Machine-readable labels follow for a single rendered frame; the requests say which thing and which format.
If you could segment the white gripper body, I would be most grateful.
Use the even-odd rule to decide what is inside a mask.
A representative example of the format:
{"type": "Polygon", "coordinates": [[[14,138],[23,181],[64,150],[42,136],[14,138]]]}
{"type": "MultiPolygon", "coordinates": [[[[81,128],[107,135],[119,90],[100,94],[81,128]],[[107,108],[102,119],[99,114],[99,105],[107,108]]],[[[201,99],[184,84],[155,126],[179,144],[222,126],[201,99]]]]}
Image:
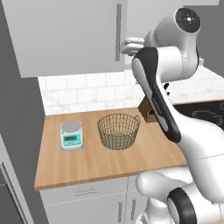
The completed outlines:
{"type": "Polygon", "coordinates": [[[134,37],[127,38],[121,43],[121,53],[133,56],[143,47],[144,47],[143,38],[134,38],[134,37]]]}

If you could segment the grey base cabinet door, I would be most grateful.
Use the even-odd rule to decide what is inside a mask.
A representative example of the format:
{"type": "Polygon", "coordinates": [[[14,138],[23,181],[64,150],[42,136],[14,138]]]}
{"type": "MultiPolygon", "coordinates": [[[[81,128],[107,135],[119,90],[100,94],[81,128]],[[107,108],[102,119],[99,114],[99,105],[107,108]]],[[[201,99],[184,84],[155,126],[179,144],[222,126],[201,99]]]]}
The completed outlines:
{"type": "Polygon", "coordinates": [[[146,205],[147,205],[147,198],[142,196],[138,192],[138,190],[128,192],[126,202],[125,224],[136,224],[137,218],[144,211],[146,205]],[[135,211],[135,218],[133,221],[130,220],[132,200],[136,200],[136,211],[135,211]]]}
{"type": "Polygon", "coordinates": [[[91,199],[78,199],[45,207],[49,224],[119,224],[118,202],[122,202],[122,221],[126,193],[91,199]]]}

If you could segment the brown knife block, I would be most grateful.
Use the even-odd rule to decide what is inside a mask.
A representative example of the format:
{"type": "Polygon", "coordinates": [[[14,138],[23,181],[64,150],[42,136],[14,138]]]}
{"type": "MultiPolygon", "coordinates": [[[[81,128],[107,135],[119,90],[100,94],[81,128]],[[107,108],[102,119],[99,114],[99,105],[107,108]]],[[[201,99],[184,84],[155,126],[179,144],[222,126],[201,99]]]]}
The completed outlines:
{"type": "Polygon", "coordinates": [[[154,123],[157,120],[146,96],[140,102],[138,110],[147,123],[154,123]]]}

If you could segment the black hob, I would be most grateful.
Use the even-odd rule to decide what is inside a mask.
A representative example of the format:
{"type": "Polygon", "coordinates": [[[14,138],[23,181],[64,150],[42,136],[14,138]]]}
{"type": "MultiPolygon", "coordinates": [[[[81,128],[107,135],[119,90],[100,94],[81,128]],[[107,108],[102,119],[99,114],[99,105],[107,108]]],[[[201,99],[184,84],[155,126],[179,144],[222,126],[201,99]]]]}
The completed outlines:
{"type": "Polygon", "coordinates": [[[224,130],[224,100],[174,104],[182,115],[214,123],[224,130]]]}

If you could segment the white teal kitchen scale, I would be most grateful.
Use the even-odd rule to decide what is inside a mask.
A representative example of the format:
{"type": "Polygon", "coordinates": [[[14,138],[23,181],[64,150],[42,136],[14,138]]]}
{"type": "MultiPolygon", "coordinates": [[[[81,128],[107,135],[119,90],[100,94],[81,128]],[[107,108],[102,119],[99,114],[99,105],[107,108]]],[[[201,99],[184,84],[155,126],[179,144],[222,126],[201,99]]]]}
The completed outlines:
{"type": "Polygon", "coordinates": [[[81,121],[67,121],[60,125],[60,141],[63,151],[81,150],[84,135],[81,121]]]}

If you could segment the grey tall fridge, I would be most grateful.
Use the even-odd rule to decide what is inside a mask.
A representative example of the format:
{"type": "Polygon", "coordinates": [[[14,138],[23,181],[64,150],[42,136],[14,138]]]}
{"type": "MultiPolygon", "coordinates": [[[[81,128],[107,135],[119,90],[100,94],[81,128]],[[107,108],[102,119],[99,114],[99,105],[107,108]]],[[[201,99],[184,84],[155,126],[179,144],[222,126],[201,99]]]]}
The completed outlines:
{"type": "Polygon", "coordinates": [[[20,76],[0,0],[0,224],[48,224],[34,189],[44,122],[39,82],[20,76]]]}

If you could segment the grey drawer front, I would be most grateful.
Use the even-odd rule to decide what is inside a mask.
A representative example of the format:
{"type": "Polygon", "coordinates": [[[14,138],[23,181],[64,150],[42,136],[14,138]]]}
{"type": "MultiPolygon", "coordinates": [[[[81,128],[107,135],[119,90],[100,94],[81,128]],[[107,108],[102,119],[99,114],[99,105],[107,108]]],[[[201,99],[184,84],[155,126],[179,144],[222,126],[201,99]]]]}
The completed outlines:
{"type": "Polygon", "coordinates": [[[41,199],[45,206],[63,202],[90,199],[114,193],[124,193],[127,190],[128,178],[113,178],[81,185],[63,186],[42,190],[41,199]]]}

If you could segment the grey wall cabinet door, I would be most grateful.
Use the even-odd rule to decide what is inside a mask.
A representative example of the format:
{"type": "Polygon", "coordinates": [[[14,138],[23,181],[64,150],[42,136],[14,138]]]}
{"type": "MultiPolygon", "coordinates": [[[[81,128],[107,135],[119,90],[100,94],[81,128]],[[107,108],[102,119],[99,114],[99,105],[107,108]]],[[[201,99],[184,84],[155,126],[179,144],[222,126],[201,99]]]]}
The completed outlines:
{"type": "Polygon", "coordinates": [[[1,0],[23,78],[124,70],[116,61],[116,5],[128,0],[1,0]]]}
{"type": "MultiPolygon", "coordinates": [[[[161,19],[177,8],[193,8],[197,13],[200,9],[217,6],[220,0],[128,0],[126,38],[144,38],[161,19]]],[[[221,63],[218,54],[214,52],[214,38],[208,33],[208,22],[202,18],[201,29],[197,38],[199,56],[204,60],[204,66],[219,73],[221,63]]]]}

